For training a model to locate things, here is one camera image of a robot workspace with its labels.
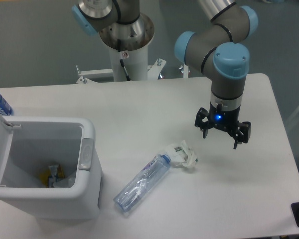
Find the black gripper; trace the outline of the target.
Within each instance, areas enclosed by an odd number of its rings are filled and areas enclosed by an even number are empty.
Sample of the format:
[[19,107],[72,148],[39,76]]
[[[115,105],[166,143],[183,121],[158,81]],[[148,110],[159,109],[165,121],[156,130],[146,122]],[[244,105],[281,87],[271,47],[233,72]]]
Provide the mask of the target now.
[[241,98],[233,100],[211,98],[209,112],[205,108],[200,108],[194,125],[200,129],[202,137],[206,138],[208,130],[215,128],[229,132],[235,140],[234,149],[237,149],[238,144],[248,143],[251,135],[251,122],[238,121],[241,100]]

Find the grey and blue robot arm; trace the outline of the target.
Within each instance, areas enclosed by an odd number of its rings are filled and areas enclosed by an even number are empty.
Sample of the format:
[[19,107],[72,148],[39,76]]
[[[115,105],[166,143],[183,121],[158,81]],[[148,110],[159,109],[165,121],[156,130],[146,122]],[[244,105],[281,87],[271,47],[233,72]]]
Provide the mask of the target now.
[[[239,111],[249,71],[250,54],[242,41],[258,27],[256,12],[233,0],[202,0],[200,6],[212,26],[197,34],[182,33],[175,57],[211,80],[209,109],[200,108],[195,126],[204,136],[215,128],[228,133],[235,145],[247,143],[251,123],[239,122]],[[147,46],[154,26],[137,0],[80,0],[74,18],[88,35],[99,35],[110,49],[115,81],[146,80]]]

